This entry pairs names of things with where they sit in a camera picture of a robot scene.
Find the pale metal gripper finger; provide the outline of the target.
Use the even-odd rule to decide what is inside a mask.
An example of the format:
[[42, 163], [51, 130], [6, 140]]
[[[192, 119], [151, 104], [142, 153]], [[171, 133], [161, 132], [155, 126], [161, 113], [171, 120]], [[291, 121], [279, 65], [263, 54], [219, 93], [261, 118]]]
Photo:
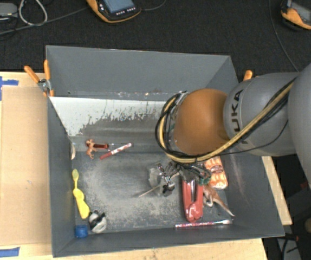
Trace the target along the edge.
[[175, 178], [176, 178], [177, 174], [172, 174], [172, 175], [166, 175], [164, 176], [164, 185], [165, 186], [175, 186]]
[[158, 170], [159, 174], [171, 174], [173, 172], [173, 165], [172, 163], [168, 163], [166, 165], [159, 165]]

